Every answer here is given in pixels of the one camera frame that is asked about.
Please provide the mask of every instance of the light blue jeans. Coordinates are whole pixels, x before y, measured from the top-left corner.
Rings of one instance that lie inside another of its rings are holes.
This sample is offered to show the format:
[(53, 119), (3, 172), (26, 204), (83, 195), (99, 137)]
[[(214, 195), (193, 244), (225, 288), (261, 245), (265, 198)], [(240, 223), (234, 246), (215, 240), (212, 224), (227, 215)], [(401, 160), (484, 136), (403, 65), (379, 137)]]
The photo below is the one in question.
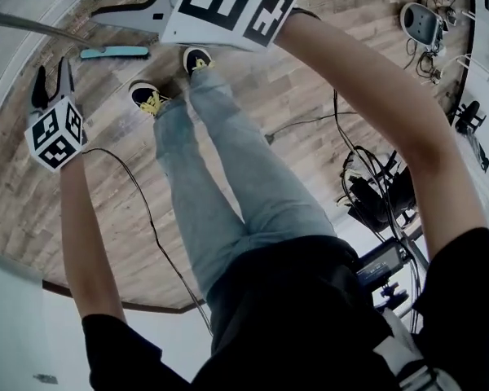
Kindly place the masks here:
[(302, 236), (336, 236), (324, 210), (270, 149), (216, 72), (193, 73), (190, 100), (243, 216), (207, 170), (185, 100), (167, 102), (154, 122), (156, 158), (169, 180), (176, 221), (204, 297), (241, 253)]

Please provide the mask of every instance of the sneaker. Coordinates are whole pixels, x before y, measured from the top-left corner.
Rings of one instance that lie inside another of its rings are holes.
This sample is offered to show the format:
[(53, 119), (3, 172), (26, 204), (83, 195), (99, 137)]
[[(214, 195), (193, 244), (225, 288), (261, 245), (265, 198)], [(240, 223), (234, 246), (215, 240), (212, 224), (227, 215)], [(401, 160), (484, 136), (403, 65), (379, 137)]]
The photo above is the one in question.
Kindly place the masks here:
[(191, 77), (194, 71), (207, 67), (212, 68), (214, 62), (210, 58), (210, 54), (204, 49), (190, 47), (183, 54), (183, 66)]
[(129, 88), (130, 97), (142, 112), (156, 117), (164, 102), (170, 97), (163, 95), (155, 86), (147, 82), (135, 82)]

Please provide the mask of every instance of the cable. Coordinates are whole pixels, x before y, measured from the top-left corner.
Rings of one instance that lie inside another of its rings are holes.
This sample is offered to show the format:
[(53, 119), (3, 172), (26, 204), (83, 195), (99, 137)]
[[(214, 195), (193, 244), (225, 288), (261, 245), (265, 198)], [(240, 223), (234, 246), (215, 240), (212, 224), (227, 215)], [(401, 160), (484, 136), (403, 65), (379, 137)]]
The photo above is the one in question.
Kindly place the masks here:
[[(338, 114), (337, 114), (337, 111), (338, 111), (338, 93), (336, 90), (333, 90), (333, 111), (335, 113), (334, 116), (335, 116), (335, 122), (337, 124), (337, 130), (338, 130), (339, 134), (342, 136), (344, 143), (363, 162), (364, 166), (366, 167), (368, 172), (371, 174), (373, 181), (378, 185), (379, 191), (382, 195), (382, 199), (384, 200), (385, 210), (386, 210), (386, 213), (388, 216), (388, 223), (390, 225), (393, 236), (399, 242), (399, 244), (402, 246), (403, 250), (406, 252), (408, 257), (410, 258), (410, 266), (411, 266), (411, 272), (412, 272), (412, 302), (414, 302), (418, 298), (418, 296), (421, 294), (420, 274), (418, 271), (418, 265), (416, 263), (415, 256), (413, 255), (413, 253), (409, 249), (409, 247), (401, 240), (401, 236), (399, 235), (399, 233), (397, 231), (398, 225), (397, 225), (394, 213), (393, 213), (393, 208), (391, 207), (390, 195), (389, 195), (388, 187), (386, 184), (386, 179), (388, 177), (386, 174), (387, 170), (385, 170), (384, 165), (382, 165), (382, 163), (378, 160), (378, 158), (375, 155), (373, 155), (369, 150), (367, 150), (361, 146), (354, 146), (354, 144), (351, 142), (350, 138), (347, 136), (346, 132), (344, 132), (344, 130), (342, 129), (342, 127), (339, 123)], [(369, 163), (360, 155), (359, 151), (362, 151), (366, 154)], [(375, 168), (373, 161), (375, 161), (379, 165), (379, 168), (381, 169), (382, 181), (384, 183), (384, 188), (382, 188), (382, 185), (376, 176), (377, 170)], [(344, 175), (342, 175), (342, 189), (345, 191), (345, 194), (348, 196), (348, 200), (350, 200), (352, 205), (354, 205), (355, 203), (353, 201), (351, 201), (351, 198), (349, 196), (349, 192), (347, 192), (346, 184), (344, 183)], [(364, 224), (366, 225), (365, 220), (363, 219), (362, 215), (359, 214), (358, 209), (357, 209), (357, 214), (361, 217)], [(366, 226), (374, 234), (376, 233), (376, 231), (372, 227), (370, 227), (369, 225), (366, 225)], [(416, 325), (417, 324), (418, 324), (418, 313), (415, 310), (412, 310), (412, 323), (411, 323), (411, 331), (412, 332), (416, 331)]]
[[(422, 52), (420, 58), (416, 62), (416, 67), (415, 67), (416, 74), (419, 77), (428, 78), (430, 80), (433, 78), (433, 72), (435, 70), (434, 62), (433, 62), (433, 56), (434, 55), (436, 55), (436, 52), (434, 52), (434, 51)], [(427, 59), (430, 62), (430, 67), (428, 69), (424, 68), (424, 65), (423, 65), (424, 59)]]
[[(429, 9), (428, 4), (427, 4), (428, 1), (429, 0), (425, 0), (425, 2), (423, 2), (423, 0), (420, 0), (420, 4), (426, 6)], [(437, 11), (437, 13), (438, 13), (438, 9), (444, 7), (443, 0), (442, 0), (442, 2), (438, 2), (438, 0), (433, 0), (433, 3), (434, 3), (434, 9), (435, 9), (435, 11)]]
[[(415, 44), (415, 47), (413, 48), (412, 51), (409, 50), (409, 42), (413, 42)], [(416, 49), (418, 48), (418, 42), (415, 41), (415, 39), (412, 39), (411, 37), (407, 40), (406, 42), (406, 52), (409, 56), (411, 56), (411, 60), (407, 63), (407, 65), (403, 69), (408, 69), (408, 67), (413, 64), (413, 61), (415, 60), (416, 57)]]
[(346, 187), (346, 180), (344, 179), (344, 173), (341, 175), (341, 184), (342, 184), (342, 190), (344, 190), (344, 194), (346, 194), (346, 197), (348, 197), (348, 200), (350, 201), (351, 206), (357, 212), (357, 215), (360, 217), (360, 220), (362, 220), (362, 223), (375, 235), (375, 237), (381, 241), (383, 244), (385, 242), (385, 239), (382, 237), (380, 233), (375, 231), (371, 225), (368, 225), (368, 222), (364, 219), (363, 213), (360, 212), (359, 208), (357, 207), (357, 204), (352, 200), (350, 191)]
[(458, 55), (458, 56), (454, 56), (453, 58), (449, 59), (445, 65), (442, 67), (442, 69), (440, 70), (440, 77), (443, 77), (443, 72), (446, 70), (446, 68), (451, 65), (453, 62), (457, 61), (458, 59), (460, 58), (466, 58), (466, 59), (471, 59), (471, 56), (472, 54), (463, 54), (463, 55)]
[(93, 147), (93, 148), (91, 148), (91, 149), (89, 149), (87, 151), (84, 151), (83, 154), (86, 155), (86, 154), (91, 153), (93, 151), (105, 152), (105, 153), (109, 154), (110, 156), (112, 156), (114, 159), (116, 159), (121, 164), (121, 166), (123, 167), (123, 169), (129, 175), (129, 178), (132, 180), (132, 182), (134, 183), (134, 185), (138, 189), (139, 194), (141, 194), (141, 198), (143, 199), (143, 202), (145, 204), (145, 209), (147, 210), (147, 214), (148, 214), (148, 220), (150, 222), (150, 227), (152, 228), (152, 231), (154, 232), (154, 239), (156, 240), (157, 247), (161, 250), (161, 252), (165, 256), (166, 260), (169, 262), (170, 266), (172, 266), (172, 268), (174, 269), (176, 275), (179, 277), (179, 279), (181, 279), (181, 282), (183, 283), (183, 285), (185, 286), (185, 288), (188, 291), (188, 295), (190, 296), (190, 298), (192, 299), (192, 301), (196, 305), (197, 309), (199, 310), (199, 312), (201, 314), (201, 317), (203, 318), (203, 321), (205, 322), (206, 328), (209, 330), (210, 335), (213, 336), (212, 327), (210, 325), (209, 318), (206, 315), (206, 313), (203, 310), (203, 308), (201, 307), (200, 302), (197, 300), (196, 295), (191, 290), (191, 288), (188, 286), (187, 281), (185, 280), (185, 278), (183, 277), (183, 275), (181, 274), (181, 272), (179, 272), (179, 270), (176, 267), (176, 265), (174, 265), (174, 263), (170, 259), (169, 254), (161, 246), (160, 240), (157, 237), (156, 227), (154, 226), (154, 220), (152, 219), (152, 214), (151, 214), (150, 208), (148, 207), (147, 199), (145, 198), (145, 195), (144, 195), (143, 191), (141, 190), (141, 187), (139, 186), (138, 182), (136, 181), (135, 176), (132, 174), (132, 172), (130, 171), (129, 167), (127, 166), (127, 164), (125, 162), (123, 162), (122, 159), (120, 159), (118, 156), (114, 155), (112, 152), (108, 151), (107, 149), (103, 149), (102, 147)]
[[(357, 113), (356, 113), (356, 112), (340, 112), (340, 113), (338, 113), (338, 114), (357, 114)], [(319, 117), (316, 117), (316, 118), (314, 118), (314, 119), (309, 119), (309, 120), (307, 120), (307, 121), (296, 121), (296, 122), (294, 122), (294, 123), (288, 123), (287, 125), (285, 125), (285, 126), (283, 126), (283, 127), (279, 128), (278, 130), (276, 130), (276, 131), (274, 131), (274, 132), (272, 132), (272, 133), (270, 133), (270, 134), (266, 134), (266, 135), (265, 135), (265, 138), (267, 139), (267, 141), (268, 141), (268, 142), (269, 142), (269, 144), (271, 145), (271, 144), (274, 142), (274, 140), (275, 140), (275, 136), (276, 136), (276, 135), (277, 135), (279, 132), (281, 132), (282, 130), (287, 129), (288, 127), (295, 126), (295, 125), (303, 125), (303, 124), (305, 124), (305, 123), (313, 123), (314, 121), (322, 121), (323, 119), (328, 119), (328, 118), (330, 118), (330, 117), (335, 117), (335, 113), (333, 113), (333, 114), (327, 114), (327, 115), (325, 115), (325, 116), (319, 116)]]

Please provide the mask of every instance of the white cube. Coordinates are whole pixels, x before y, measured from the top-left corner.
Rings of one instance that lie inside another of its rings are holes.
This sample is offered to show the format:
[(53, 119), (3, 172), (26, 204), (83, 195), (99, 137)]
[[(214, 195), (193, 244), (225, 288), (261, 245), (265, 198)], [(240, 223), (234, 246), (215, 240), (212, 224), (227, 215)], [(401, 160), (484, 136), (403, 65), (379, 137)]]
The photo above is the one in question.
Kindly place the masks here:
[(161, 43), (262, 51), (297, 0), (178, 0)]
[(56, 172), (82, 150), (82, 130), (82, 115), (64, 97), (25, 131), (25, 138), (31, 156)]

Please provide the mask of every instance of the wooden floor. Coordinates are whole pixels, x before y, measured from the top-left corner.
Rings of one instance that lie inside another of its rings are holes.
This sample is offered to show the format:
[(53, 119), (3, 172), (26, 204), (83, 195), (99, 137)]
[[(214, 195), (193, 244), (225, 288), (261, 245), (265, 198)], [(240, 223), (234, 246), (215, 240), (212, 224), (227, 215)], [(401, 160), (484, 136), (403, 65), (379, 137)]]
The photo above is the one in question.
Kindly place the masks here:
[[(144, 0), (110, 0), (114, 2)], [(406, 36), (399, 27), (398, 13), (405, 2), (415, 0), (300, 0), (331, 24), (404, 66)], [(457, 1), (455, 8), (467, 9)], [(179, 49), (162, 47), (145, 33), (99, 27), (86, 23), (87, 13), (98, 7), (85, 0), (60, 25), (96, 42), (152, 45), (150, 60), (103, 59), (81, 62), (78, 49), (64, 41), (47, 39), (29, 61), (0, 112), (0, 254), (40, 270), (44, 278), (66, 285), (61, 251), (59, 175), (50, 174), (29, 157), (24, 141), (24, 109), (27, 89), (39, 65), (45, 65), (55, 84), (60, 56), (71, 57), (77, 100), (86, 117), (90, 147), (104, 147), (121, 157), (132, 169), (147, 196), (158, 235), (186, 280), (197, 290), (174, 220), (170, 189), (154, 159), (152, 118), (131, 105), (127, 90), (133, 80), (160, 82), (176, 76), (186, 79), (179, 63)], [(465, 53), (469, 34), (461, 19), (445, 38), (444, 64)], [(322, 116), (332, 111), (332, 89), (309, 68), (278, 48), (265, 54), (235, 51), (215, 52), (218, 71), (231, 83), (236, 98), (265, 133), (292, 121)], [(415, 65), (409, 73), (415, 74)], [(456, 92), (461, 68), (453, 66), (439, 86), (430, 86), (438, 101), (449, 109), (446, 93)], [(341, 110), (348, 107), (342, 104)], [(342, 116), (350, 138), (368, 149), (387, 145), (359, 116)], [(235, 200), (225, 181), (212, 143), (199, 120), (196, 131), (209, 169), (225, 195)], [(335, 205), (341, 195), (339, 172), (346, 146), (332, 120), (293, 126), (277, 135), (273, 149), (306, 184), (331, 218), (344, 210)], [(190, 299), (176, 274), (157, 250), (139, 194), (121, 166), (100, 152), (86, 156), (86, 172), (93, 204), (104, 236), (123, 300), (170, 308), (183, 308)]]

